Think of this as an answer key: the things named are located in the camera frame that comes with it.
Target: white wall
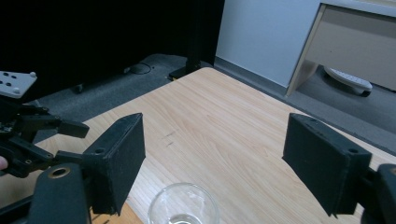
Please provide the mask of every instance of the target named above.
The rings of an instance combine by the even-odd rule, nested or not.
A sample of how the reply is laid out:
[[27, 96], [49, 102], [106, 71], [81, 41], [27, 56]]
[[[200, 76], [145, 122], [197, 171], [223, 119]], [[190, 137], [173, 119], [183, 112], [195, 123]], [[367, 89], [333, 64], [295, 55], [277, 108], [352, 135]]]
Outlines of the white wall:
[[225, 0], [216, 56], [288, 87], [320, 0]]

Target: wood grain surface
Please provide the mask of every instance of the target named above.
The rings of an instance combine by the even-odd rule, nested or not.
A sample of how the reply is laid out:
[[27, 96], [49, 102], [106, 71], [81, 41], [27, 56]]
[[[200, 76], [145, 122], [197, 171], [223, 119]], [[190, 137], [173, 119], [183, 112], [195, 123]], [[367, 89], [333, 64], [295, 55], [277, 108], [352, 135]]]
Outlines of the wood grain surface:
[[[360, 223], [360, 207], [354, 216], [328, 217], [282, 160], [289, 113], [301, 112], [211, 68], [88, 120], [85, 139], [58, 134], [39, 145], [82, 152], [115, 120], [138, 112], [144, 116], [147, 157], [127, 203], [141, 220], [147, 220], [158, 191], [190, 182], [215, 198], [220, 223]], [[396, 163], [395, 157], [346, 137], [374, 153], [373, 168]], [[8, 201], [33, 182], [18, 181], [7, 184], [17, 186]], [[4, 192], [4, 179], [1, 185]]]
[[92, 224], [142, 224], [143, 222], [126, 203], [122, 207], [121, 216], [96, 215], [91, 213]]

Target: white panel with holes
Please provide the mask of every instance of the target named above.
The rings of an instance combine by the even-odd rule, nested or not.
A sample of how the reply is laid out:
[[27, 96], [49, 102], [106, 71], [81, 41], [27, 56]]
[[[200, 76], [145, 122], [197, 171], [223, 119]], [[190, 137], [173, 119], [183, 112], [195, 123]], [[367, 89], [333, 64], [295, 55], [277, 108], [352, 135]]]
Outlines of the white panel with holes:
[[34, 72], [27, 74], [0, 71], [0, 95], [20, 99], [36, 79]]

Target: clear drinking glass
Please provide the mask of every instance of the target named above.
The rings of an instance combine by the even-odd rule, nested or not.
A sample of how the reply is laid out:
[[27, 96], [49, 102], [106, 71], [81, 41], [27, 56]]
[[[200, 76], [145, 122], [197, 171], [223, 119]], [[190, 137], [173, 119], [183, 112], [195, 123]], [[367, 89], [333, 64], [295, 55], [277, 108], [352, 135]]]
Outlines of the clear drinking glass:
[[201, 187], [173, 184], [162, 189], [151, 202], [148, 224], [219, 224], [219, 209]]

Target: dark background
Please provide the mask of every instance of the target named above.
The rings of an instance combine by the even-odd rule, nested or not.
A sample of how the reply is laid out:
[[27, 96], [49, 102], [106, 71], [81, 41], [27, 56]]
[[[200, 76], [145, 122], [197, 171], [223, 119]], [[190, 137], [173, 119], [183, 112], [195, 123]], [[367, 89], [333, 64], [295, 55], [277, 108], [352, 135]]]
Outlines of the dark background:
[[223, 5], [224, 0], [1, 3], [0, 70], [37, 73], [23, 98], [28, 101], [119, 74], [153, 53], [199, 53], [213, 64]]

